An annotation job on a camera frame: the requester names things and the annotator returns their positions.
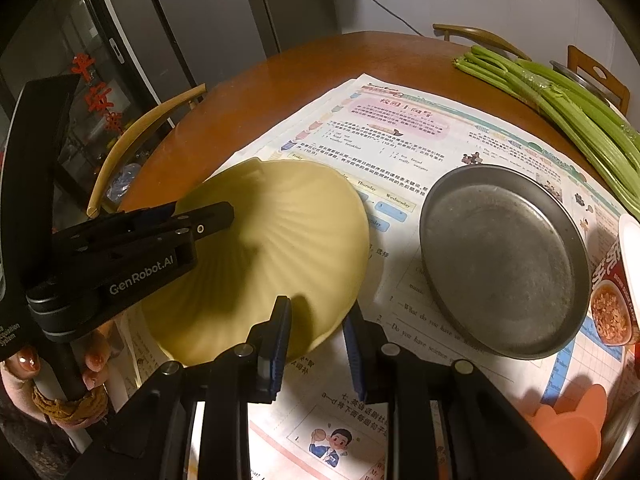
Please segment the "wooden chair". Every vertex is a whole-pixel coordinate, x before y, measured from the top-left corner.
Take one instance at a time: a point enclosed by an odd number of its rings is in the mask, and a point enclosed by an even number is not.
[[[187,90],[149,110],[127,128],[127,131],[125,131],[118,139],[118,142],[115,143],[100,168],[100,173],[95,181],[94,190],[92,190],[89,205],[86,209],[86,214],[89,218],[98,216],[100,206],[108,212],[113,212],[116,209],[110,200],[103,197],[111,179],[118,173],[120,168],[135,155],[140,146],[159,128],[160,124],[167,120],[178,106],[188,102],[191,109],[195,108],[196,97],[201,96],[206,91],[207,87],[205,84]]]
[[[511,52],[519,58],[531,61],[531,58],[527,56],[516,46],[509,43],[507,40],[495,35],[488,30],[475,27],[462,27],[460,25],[444,25],[443,23],[434,23],[433,30],[438,30],[444,33],[444,41],[449,41],[450,36],[461,36],[468,40],[476,41],[477,43],[484,43],[489,46],[500,48],[505,52]]]
[[[613,105],[620,110],[620,113],[626,116],[626,111],[629,108],[629,99],[631,98],[629,88],[624,86],[609,70],[573,45],[567,47],[567,66],[569,70],[575,73],[578,73],[579,68],[583,69],[615,97],[620,99],[620,104],[613,103]],[[604,77],[598,73],[598,70],[601,71],[601,74],[604,74]]]

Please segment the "instant noodle cup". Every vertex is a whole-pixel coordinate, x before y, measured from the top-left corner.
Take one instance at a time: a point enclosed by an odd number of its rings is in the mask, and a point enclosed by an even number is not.
[[[629,214],[618,221],[618,237],[593,271],[590,308],[602,342],[640,342],[640,224]]]

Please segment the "round table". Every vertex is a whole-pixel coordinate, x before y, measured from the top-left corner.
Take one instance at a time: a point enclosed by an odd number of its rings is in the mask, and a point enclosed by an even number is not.
[[[389,32],[324,38],[273,56],[212,88],[152,153],[121,209],[178,200],[233,152],[322,94],[367,73],[441,95],[537,136],[595,176],[569,140],[520,101],[453,67],[467,46]]]

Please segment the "round metal pan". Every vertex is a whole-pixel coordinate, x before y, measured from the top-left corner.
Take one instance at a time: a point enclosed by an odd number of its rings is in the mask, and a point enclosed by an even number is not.
[[[557,61],[549,61],[549,63],[551,63],[551,66],[556,72],[561,73],[563,76],[568,77],[572,81],[575,81],[576,83],[578,83],[578,85],[591,92],[607,106],[611,106],[611,104],[609,103],[610,97],[614,99],[616,98],[613,94],[610,94],[609,96],[605,95],[604,92],[600,90],[596,85],[589,83],[585,78],[565,67],[563,64],[558,63]]]
[[[466,338],[516,359],[554,354],[587,313],[582,237],[542,186],[500,166],[465,166],[422,207],[424,272],[442,313]]]

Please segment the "painted fingernail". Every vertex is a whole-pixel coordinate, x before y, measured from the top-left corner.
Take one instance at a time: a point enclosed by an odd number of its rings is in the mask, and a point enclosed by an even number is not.
[[[23,348],[20,351],[20,355],[18,355],[18,361],[20,362],[22,368],[24,368],[25,370],[36,372],[40,369],[38,355],[31,348]]]
[[[89,359],[91,360],[92,367],[95,370],[102,370],[102,367],[104,366],[104,361],[102,356],[94,355],[89,357]]]

